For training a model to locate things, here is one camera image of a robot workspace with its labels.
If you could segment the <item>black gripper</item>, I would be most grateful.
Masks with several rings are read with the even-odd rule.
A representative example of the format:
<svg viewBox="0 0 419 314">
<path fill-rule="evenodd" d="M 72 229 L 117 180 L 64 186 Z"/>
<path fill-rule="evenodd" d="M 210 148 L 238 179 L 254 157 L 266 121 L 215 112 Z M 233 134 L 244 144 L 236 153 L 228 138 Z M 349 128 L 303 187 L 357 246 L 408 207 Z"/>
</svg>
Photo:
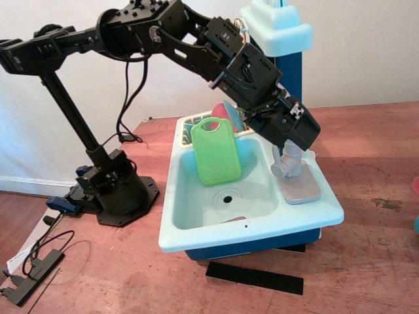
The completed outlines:
<svg viewBox="0 0 419 314">
<path fill-rule="evenodd" d="M 237 49 L 210 46 L 220 58 L 220 75 L 213 81 L 244 112 L 245 123 L 272 144 L 287 140 L 309 149 L 320 126 L 302 101 L 280 84 L 282 73 L 252 44 Z"/>
</svg>

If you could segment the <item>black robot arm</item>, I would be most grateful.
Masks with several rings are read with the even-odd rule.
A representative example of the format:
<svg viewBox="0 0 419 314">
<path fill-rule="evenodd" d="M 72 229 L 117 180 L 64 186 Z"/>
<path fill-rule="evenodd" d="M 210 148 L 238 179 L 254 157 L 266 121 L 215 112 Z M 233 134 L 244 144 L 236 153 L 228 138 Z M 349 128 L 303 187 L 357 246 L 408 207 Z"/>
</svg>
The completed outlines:
<svg viewBox="0 0 419 314">
<path fill-rule="evenodd" d="M 124 62 L 165 55 L 222 89 L 245 112 L 248 126 L 275 145 L 291 140 L 306 150 L 319 135 L 306 107 L 280 85 L 281 72 L 243 41 L 238 27 L 180 1 L 130 1 L 121 10 L 105 11 L 84 31 L 50 24 L 31 40 L 1 41 L 5 71 L 38 76 L 84 144 L 93 166 L 77 178 L 64 203 L 95 214 L 100 224 L 122 227 L 146 215 L 158 188 L 137 174 L 123 151 L 105 151 L 56 75 L 68 55 L 91 50 Z"/>
</svg>

